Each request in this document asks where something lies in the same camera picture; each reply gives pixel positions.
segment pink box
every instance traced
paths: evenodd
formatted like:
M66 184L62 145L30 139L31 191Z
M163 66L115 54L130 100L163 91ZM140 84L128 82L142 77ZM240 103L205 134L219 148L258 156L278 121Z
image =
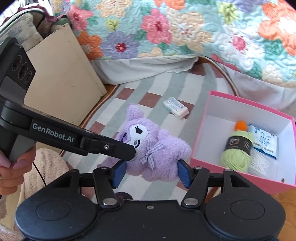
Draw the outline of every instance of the pink box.
M295 188L296 128L293 117L256 102L217 91L209 93L190 165L222 173L225 168L220 166L221 153L238 120L244 120L247 124L278 136L277 160L269 159L267 178L242 172L240 174L269 194Z

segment floral quilt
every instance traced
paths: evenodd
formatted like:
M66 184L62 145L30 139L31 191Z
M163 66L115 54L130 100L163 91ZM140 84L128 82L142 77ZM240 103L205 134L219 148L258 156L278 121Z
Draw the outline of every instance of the floral quilt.
M89 60L196 54L296 87L296 11L284 0L53 0Z

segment black handheld device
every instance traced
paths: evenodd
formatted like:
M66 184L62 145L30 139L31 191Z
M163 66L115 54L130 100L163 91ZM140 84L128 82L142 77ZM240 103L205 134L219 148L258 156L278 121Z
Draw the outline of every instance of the black handheld device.
M126 162L92 173L70 170L25 200L15 220L26 241L276 241L285 222L283 207L237 172L210 173L178 161L188 192L176 200L119 204L113 188ZM98 204L81 195L94 187ZM209 187L222 194L205 203Z
M24 105L35 69L23 47L8 37L0 45L0 150L12 162L36 141L86 156L103 153L131 160L132 145L98 135Z

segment wet wipes packet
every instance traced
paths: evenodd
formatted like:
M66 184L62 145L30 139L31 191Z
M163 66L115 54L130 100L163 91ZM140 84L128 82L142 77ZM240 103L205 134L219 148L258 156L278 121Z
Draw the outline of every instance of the wet wipes packet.
M248 132L254 136L253 148L276 159L277 136L251 124L248 125Z
M175 117L183 119L186 115L189 114L188 108L183 105L181 102L177 101L174 97L163 102L165 108L167 108Z

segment cable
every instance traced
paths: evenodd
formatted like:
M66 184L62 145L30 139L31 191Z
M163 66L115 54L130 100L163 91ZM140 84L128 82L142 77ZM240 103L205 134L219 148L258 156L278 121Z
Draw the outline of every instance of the cable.
M44 183L44 186L46 186L46 183L45 183L45 181L44 181L44 178L42 177L42 175L41 175L40 171L38 170L38 168L36 167L36 165L35 165L35 163L34 163L34 162L33 162L33 165L34 165L34 167L36 168L36 170L37 170L37 172L38 172L39 176L41 177L41 179L42 179L42 181L43 181L43 183Z

